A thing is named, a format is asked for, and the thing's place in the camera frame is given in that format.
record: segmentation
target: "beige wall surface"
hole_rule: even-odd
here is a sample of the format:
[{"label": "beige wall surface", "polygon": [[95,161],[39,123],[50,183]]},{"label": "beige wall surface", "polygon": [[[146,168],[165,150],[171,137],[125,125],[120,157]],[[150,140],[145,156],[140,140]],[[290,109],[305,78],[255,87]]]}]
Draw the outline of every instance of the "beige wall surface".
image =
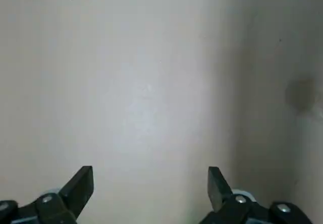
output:
[{"label": "beige wall surface", "polygon": [[207,167],[323,215],[322,0],[0,0],[0,199],[94,167],[80,223],[198,223]]}]

